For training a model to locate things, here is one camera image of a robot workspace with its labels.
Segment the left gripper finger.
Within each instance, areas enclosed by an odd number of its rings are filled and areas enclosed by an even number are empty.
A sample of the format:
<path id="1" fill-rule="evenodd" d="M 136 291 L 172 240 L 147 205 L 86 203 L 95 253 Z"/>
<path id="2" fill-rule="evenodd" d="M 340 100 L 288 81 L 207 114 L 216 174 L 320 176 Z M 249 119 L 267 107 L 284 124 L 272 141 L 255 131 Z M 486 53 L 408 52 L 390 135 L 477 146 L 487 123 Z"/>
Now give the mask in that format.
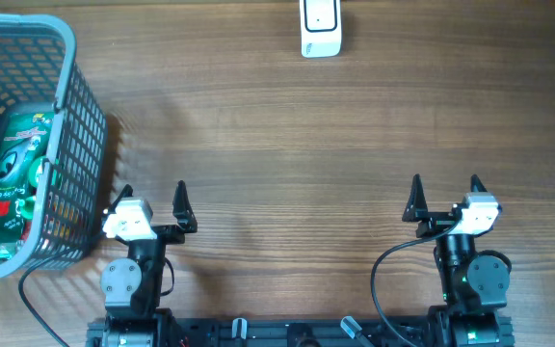
<path id="1" fill-rule="evenodd" d="M 133 188 L 130 184 L 126 184 L 120 191 L 119 195 L 115 198 L 115 200 L 107 207 L 107 212 L 114 213 L 121 200 L 123 200 L 124 198 L 130 198 L 132 196 Z"/>
<path id="2" fill-rule="evenodd" d="M 177 182 L 172 201 L 172 214 L 183 233 L 196 233 L 198 221 L 190 204 L 186 184 L 183 180 Z"/>

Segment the green lid spice jar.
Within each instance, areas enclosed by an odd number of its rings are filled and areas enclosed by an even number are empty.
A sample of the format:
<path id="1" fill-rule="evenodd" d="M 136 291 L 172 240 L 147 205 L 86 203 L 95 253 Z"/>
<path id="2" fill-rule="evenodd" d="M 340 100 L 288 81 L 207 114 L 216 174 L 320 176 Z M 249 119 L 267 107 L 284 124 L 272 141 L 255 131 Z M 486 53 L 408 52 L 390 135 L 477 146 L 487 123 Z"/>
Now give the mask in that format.
<path id="1" fill-rule="evenodd" d="M 38 188 L 39 187 L 40 177 L 44 173 L 43 165 L 46 162 L 47 162 L 47 157 L 46 156 L 38 157 L 32 162 L 32 164 L 29 168 L 28 174 L 27 174 L 28 183 L 31 187 L 33 187 L 33 188 Z M 54 186 L 60 186 L 61 185 L 62 176 L 57 171 L 55 171 L 53 173 L 51 178 L 52 178 L 52 182 L 51 182 L 52 185 L 54 185 Z"/>

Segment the green 3M gloves package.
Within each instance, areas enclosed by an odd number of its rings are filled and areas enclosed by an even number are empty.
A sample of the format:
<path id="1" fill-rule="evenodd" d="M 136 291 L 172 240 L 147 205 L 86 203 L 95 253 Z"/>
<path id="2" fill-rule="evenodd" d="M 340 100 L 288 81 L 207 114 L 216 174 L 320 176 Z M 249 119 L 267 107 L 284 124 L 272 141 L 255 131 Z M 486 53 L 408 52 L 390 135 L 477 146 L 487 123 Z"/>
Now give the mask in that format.
<path id="1" fill-rule="evenodd" d="M 0 262 L 12 258 L 22 244 L 25 220 L 17 200 L 34 196 L 28 183 L 32 162 L 45 155 L 55 114 L 28 113 L 9 120 L 0 143 Z"/>

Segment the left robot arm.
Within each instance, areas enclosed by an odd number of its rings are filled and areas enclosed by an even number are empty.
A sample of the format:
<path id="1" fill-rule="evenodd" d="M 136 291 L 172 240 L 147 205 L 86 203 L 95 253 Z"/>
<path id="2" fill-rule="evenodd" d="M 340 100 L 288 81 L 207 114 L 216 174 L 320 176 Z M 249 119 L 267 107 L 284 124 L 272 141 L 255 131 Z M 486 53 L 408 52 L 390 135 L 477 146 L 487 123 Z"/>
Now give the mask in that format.
<path id="1" fill-rule="evenodd" d="M 125 185 L 103 210 L 102 231 L 128 248 L 127 256 L 110 262 L 102 272 L 105 319 L 88 327 L 88 346 L 187 346 L 186 334 L 168 308 L 160 307 L 164 291 L 163 272 L 171 267 L 168 245 L 180 245 L 185 235 L 198 231 L 185 182 L 177 182 L 172 201 L 175 222 L 153 226 L 148 201 L 133 195 Z"/>

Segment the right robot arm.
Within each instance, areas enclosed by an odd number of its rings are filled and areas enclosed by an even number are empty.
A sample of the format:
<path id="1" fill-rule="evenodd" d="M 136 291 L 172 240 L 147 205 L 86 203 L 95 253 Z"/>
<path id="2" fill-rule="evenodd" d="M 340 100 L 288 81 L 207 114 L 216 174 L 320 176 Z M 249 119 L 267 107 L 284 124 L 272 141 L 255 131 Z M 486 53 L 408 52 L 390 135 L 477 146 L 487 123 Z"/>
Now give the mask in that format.
<path id="1" fill-rule="evenodd" d="M 416 237 L 436 242 L 434 258 L 444 304 L 430 307 L 420 341 L 425 346 L 513 346 L 507 305 L 512 263 L 493 250 L 478 251 L 475 240 L 492 231 L 502 207 L 477 175 L 470 191 L 449 212 L 431 212 L 421 177 L 413 177 L 402 220 L 417 223 Z"/>

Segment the red sauce bottle green cap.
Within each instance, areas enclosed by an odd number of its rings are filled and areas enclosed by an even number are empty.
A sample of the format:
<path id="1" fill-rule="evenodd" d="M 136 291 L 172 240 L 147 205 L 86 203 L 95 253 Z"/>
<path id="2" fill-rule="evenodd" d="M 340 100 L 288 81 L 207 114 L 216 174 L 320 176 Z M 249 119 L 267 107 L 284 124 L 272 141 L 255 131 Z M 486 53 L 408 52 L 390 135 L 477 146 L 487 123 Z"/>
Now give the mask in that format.
<path id="1" fill-rule="evenodd" d="M 20 216 L 25 220 L 33 219 L 35 205 L 36 205 L 35 196 L 30 196 L 27 198 L 17 200 L 18 212 L 20 213 Z"/>

